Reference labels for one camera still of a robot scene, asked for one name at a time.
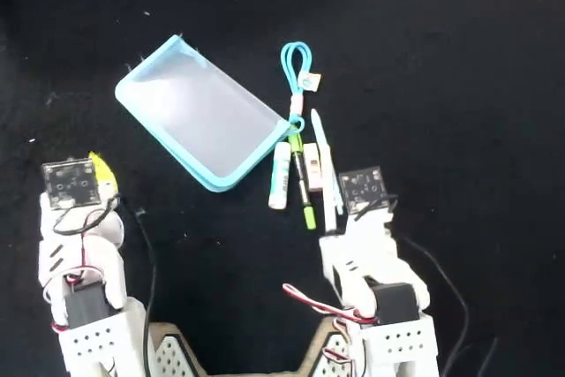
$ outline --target black mat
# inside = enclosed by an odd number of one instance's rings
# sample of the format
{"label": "black mat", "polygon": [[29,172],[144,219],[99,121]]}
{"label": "black mat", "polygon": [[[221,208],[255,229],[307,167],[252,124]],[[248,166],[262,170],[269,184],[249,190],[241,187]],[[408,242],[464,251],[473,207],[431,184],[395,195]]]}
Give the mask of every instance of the black mat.
{"label": "black mat", "polygon": [[[0,25],[3,375],[64,370],[36,280],[39,168],[90,149],[147,211],[154,319],[176,323],[210,373],[298,366],[319,316],[281,283],[333,300],[294,186],[287,212],[267,208],[269,160],[207,192],[114,99],[125,64],[174,33],[283,115],[279,51],[306,41],[323,73],[306,102],[335,166],[381,165],[401,196],[396,230],[468,300],[469,341],[501,336],[486,375],[565,371],[563,0],[0,0]],[[146,301],[145,250],[126,237],[128,287]],[[444,353],[460,309],[425,258],[401,253],[428,283]],[[486,344],[454,375],[475,375]]]}

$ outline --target yellow object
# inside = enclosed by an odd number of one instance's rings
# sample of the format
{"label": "yellow object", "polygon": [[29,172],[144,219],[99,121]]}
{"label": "yellow object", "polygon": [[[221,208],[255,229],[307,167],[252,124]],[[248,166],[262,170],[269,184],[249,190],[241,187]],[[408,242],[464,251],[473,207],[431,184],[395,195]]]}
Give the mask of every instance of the yellow object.
{"label": "yellow object", "polygon": [[96,174],[96,181],[100,183],[111,183],[113,189],[117,192],[117,181],[114,173],[109,168],[108,164],[94,152],[90,152],[88,157],[92,159],[94,165],[94,173]]}

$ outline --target white pen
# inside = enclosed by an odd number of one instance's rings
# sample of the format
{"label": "white pen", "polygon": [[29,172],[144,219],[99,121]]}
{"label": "white pen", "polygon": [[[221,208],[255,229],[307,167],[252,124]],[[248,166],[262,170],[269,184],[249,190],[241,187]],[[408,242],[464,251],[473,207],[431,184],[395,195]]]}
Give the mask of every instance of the white pen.
{"label": "white pen", "polygon": [[331,150],[326,139],[326,134],[321,125],[320,115],[316,109],[311,112],[312,126],[314,134],[316,135],[316,142],[320,150],[320,166],[324,199],[324,220],[326,224],[326,232],[335,231],[337,222],[335,218],[335,210],[343,213],[343,199],[339,192],[339,185],[337,185],[337,178],[335,177],[334,164],[332,163]]}

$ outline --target black cable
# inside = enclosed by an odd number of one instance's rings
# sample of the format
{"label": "black cable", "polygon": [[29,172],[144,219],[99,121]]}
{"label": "black cable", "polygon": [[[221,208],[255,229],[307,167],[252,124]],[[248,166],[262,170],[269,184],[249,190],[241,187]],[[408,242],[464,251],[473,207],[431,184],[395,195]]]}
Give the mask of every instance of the black cable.
{"label": "black cable", "polygon": [[372,210],[376,209],[377,207],[379,207],[380,204],[382,204],[382,202],[386,202],[386,201],[390,201],[390,200],[392,200],[393,202],[388,207],[388,210],[390,212],[394,212],[396,206],[398,205],[398,195],[396,195],[396,194],[385,194],[384,196],[381,196],[377,200],[373,200],[366,207],[364,207],[359,212],[357,212],[357,215],[355,216],[355,221],[359,221],[363,217],[363,215],[365,215],[367,212],[372,211]]}
{"label": "black cable", "polygon": [[365,344],[365,339],[363,339],[363,356],[365,357],[365,363],[363,365],[363,373],[361,377],[365,377],[365,373],[367,372],[367,345]]}
{"label": "black cable", "polygon": [[115,194],[114,196],[112,196],[111,198],[108,199],[108,202],[106,203],[106,207],[104,208],[104,211],[91,223],[87,224],[87,225],[83,225],[82,228],[80,229],[75,229],[75,230],[57,230],[57,225],[59,225],[61,223],[61,221],[67,216],[67,214],[69,214],[69,212],[71,212],[74,208],[78,207],[70,207],[68,208],[66,211],[64,211],[61,216],[59,216],[56,221],[55,224],[53,224],[53,232],[61,235],[61,236],[74,236],[75,234],[81,234],[84,233],[86,231],[89,231],[91,229],[93,229],[94,227],[96,227],[98,224],[100,224],[102,221],[104,221],[104,218],[106,218],[108,216],[108,214],[112,211],[113,207],[112,207],[112,203],[114,202],[114,200],[119,199],[120,195]]}
{"label": "black cable", "polygon": [[145,313],[145,322],[143,324],[143,367],[145,369],[146,377],[151,377],[151,371],[149,369],[149,357],[147,354],[147,344],[149,342],[149,317],[151,315],[151,311],[153,309],[154,297],[155,297],[155,286],[157,282],[157,259],[155,257],[155,252],[153,246],[151,245],[151,240],[139,218],[141,215],[145,214],[142,213],[135,213],[130,206],[127,204],[126,201],[123,201],[122,204],[124,205],[124,209],[127,211],[129,215],[135,220],[138,225],[139,231],[145,240],[147,245],[147,256],[149,257],[149,263],[151,265],[151,287],[149,288],[149,300],[147,301],[147,310]]}
{"label": "black cable", "polygon": [[420,246],[410,238],[407,238],[405,236],[399,236],[398,239],[407,243],[414,249],[421,251],[435,265],[436,269],[440,272],[441,276],[448,284],[451,291],[453,291],[454,295],[457,298],[457,301],[461,304],[461,308],[463,309],[463,325],[461,328],[461,333],[457,338],[456,344],[454,344],[453,348],[451,348],[451,351],[449,352],[448,358],[445,362],[445,366],[443,367],[443,372],[441,373],[441,377],[448,377],[449,371],[451,370],[451,367],[453,366],[455,360],[459,356],[459,351],[461,350],[463,346],[463,342],[467,337],[467,332],[469,330],[469,316],[470,316],[469,307],[467,306],[465,299],[463,299],[463,296],[461,296],[461,293],[459,292],[457,287],[453,284],[451,279],[448,277],[448,275],[441,267],[440,263],[434,258],[434,256],[431,253],[429,253],[423,246]]}
{"label": "black cable", "polygon": [[483,364],[480,366],[478,370],[477,377],[483,377],[485,375],[485,371],[488,368],[491,359],[493,359],[494,352],[496,351],[497,347],[498,347],[498,337],[495,337],[491,342],[491,347],[488,348],[488,352],[486,353],[485,359],[483,360]]}

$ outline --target teal pencil case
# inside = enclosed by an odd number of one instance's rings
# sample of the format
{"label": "teal pencil case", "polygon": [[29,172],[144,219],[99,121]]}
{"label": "teal pencil case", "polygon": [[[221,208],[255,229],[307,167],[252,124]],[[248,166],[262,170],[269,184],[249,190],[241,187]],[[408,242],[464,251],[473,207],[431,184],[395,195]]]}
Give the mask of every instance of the teal pencil case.
{"label": "teal pencil case", "polygon": [[116,98],[213,192],[236,185],[290,130],[177,35],[117,83]]}

